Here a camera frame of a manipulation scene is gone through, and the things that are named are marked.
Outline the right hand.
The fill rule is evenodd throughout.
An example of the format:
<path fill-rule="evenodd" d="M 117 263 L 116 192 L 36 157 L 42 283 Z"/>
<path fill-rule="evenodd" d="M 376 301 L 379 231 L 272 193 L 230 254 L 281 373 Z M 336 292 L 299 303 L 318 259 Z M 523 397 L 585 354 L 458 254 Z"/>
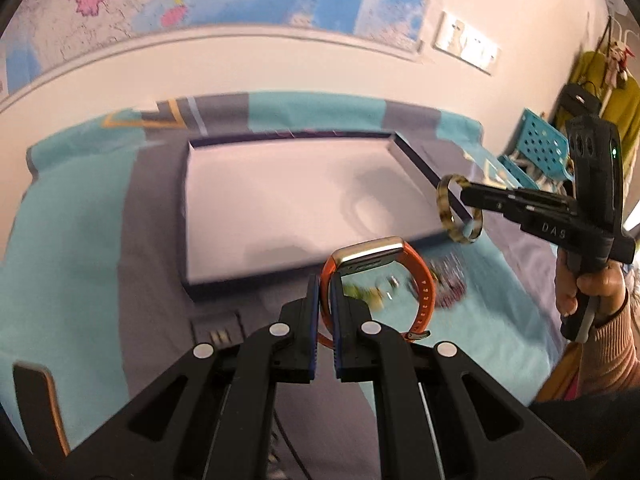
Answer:
<path fill-rule="evenodd" d="M 575 313 L 578 292 L 600 298 L 600 307 L 594 316 L 598 323 L 616 314 L 626 302 L 626 282 L 620 264 L 615 261 L 609 261 L 599 272 L 582 274 L 576 278 L 567 266 L 566 251 L 559 249 L 554 282 L 556 310 L 560 315 Z"/>

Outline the pink knit sleeve forearm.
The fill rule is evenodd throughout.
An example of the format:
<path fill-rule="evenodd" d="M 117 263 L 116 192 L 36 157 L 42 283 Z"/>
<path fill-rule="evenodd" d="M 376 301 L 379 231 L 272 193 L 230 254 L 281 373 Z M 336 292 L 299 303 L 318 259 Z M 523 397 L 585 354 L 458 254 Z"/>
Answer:
<path fill-rule="evenodd" d="M 639 388 L 639 358 L 634 345 L 629 295 L 617 312 L 593 325 L 582 346 L 578 392 L 603 394 Z"/>

